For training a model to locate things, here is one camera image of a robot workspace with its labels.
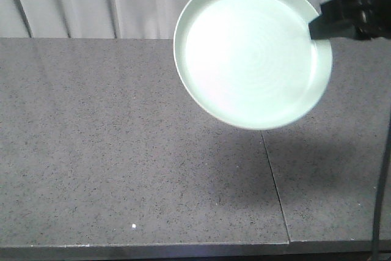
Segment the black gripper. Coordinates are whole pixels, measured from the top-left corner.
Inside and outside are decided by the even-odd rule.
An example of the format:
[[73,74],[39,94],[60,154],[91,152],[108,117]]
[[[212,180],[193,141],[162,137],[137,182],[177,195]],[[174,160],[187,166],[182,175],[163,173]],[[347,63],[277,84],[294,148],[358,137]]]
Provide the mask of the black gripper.
[[[312,40],[356,39],[356,28],[367,38],[390,39],[390,0],[328,0],[320,8],[309,23]],[[347,20],[357,21],[354,26]]]

